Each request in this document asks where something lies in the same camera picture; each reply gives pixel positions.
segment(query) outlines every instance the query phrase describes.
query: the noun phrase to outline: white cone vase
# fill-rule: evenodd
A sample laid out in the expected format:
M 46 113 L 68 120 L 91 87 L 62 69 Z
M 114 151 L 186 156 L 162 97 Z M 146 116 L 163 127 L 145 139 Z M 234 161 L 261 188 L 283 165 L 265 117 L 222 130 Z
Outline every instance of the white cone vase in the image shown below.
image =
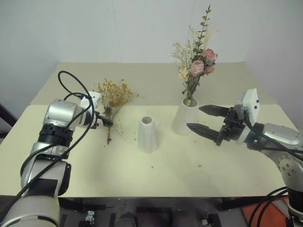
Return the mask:
M 172 123 L 172 129 L 176 134 L 187 135 L 191 130 L 187 127 L 187 123 L 195 123 L 198 110 L 198 101 L 192 99 L 191 106 L 185 105 L 186 99 L 181 101 L 175 119 Z
M 155 122 L 149 116 L 140 120 L 138 146 L 141 151 L 149 154 L 158 148 Z

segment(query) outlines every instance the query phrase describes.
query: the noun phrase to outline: white cylindrical vase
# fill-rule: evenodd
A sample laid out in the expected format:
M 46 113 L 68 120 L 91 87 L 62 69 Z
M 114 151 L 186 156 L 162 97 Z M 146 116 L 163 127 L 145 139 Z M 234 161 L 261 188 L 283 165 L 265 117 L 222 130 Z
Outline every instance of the white cylindrical vase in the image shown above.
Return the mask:
M 175 119 L 172 123 L 173 131 L 179 135 L 189 134 L 191 130 L 186 124 L 196 122 L 198 101 L 193 98 L 190 106 L 185 105 L 185 101 L 186 99 L 181 101 Z
M 158 148 L 155 122 L 149 116 L 143 117 L 140 120 L 138 146 L 141 151 L 149 154 Z

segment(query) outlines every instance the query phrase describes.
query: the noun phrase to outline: pink rose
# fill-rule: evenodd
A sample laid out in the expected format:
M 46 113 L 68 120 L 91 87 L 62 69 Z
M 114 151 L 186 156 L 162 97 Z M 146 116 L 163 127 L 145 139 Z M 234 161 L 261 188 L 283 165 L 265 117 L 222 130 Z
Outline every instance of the pink rose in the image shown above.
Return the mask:
M 194 61 L 188 72 L 193 77 L 197 77 L 203 72 L 203 69 L 204 69 L 203 61 Z
M 213 64 L 213 65 L 206 65 L 206 66 L 204 67 L 204 73 L 205 73 L 206 75 L 208 75 L 209 73 L 212 73 L 212 72 L 214 71 L 215 68 L 216 68 L 216 65 L 215 65 L 215 64 Z
M 217 54 L 215 54 L 211 49 L 207 49 L 202 55 L 205 57 L 206 61 L 215 61 L 217 58 Z

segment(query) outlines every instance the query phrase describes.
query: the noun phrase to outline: white wall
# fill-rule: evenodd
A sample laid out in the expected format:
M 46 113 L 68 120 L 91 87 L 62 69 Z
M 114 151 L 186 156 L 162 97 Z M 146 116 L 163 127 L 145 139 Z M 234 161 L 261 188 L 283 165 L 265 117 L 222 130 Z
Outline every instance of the white wall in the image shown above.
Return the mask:
M 276 0 L 248 52 L 247 63 L 293 123 L 303 125 L 303 1 Z
M 210 2 L 218 61 L 244 61 L 273 0 L 0 1 L 0 103 L 19 117 L 59 61 L 173 62 Z

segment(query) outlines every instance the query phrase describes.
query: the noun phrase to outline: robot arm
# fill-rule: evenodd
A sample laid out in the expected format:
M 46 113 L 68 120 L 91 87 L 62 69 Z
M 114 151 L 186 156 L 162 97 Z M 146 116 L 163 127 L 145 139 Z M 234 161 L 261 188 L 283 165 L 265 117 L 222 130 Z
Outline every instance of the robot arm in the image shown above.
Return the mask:
M 188 123 L 193 132 L 213 140 L 217 146 L 223 140 L 235 140 L 237 144 L 244 142 L 249 149 L 262 152 L 277 165 L 288 189 L 290 216 L 295 227 L 302 226 L 303 155 L 295 153 L 302 150 L 302 135 L 287 127 L 257 123 L 260 106 L 256 89 L 248 90 L 234 107 L 206 105 L 199 109 L 212 116 L 224 117 L 225 125 L 220 131 L 215 131 L 205 125 Z
M 93 105 L 97 106 L 100 94 L 96 92 L 89 92 L 89 94 Z M 90 108 L 66 128 L 70 121 L 88 106 L 89 100 L 85 97 L 80 105 L 60 99 L 55 99 L 49 105 L 38 142 L 33 145 L 29 158 L 21 168 L 22 188 L 69 148 L 77 126 L 86 128 L 93 122 L 90 128 L 95 129 L 98 126 L 98 119 L 103 121 L 104 126 L 112 126 L 111 121 L 100 117 L 98 112 L 93 113 Z M 59 226 L 60 206 L 57 197 L 67 191 L 70 174 L 70 164 L 64 160 L 57 162 L 10 208 L 1 226 Z

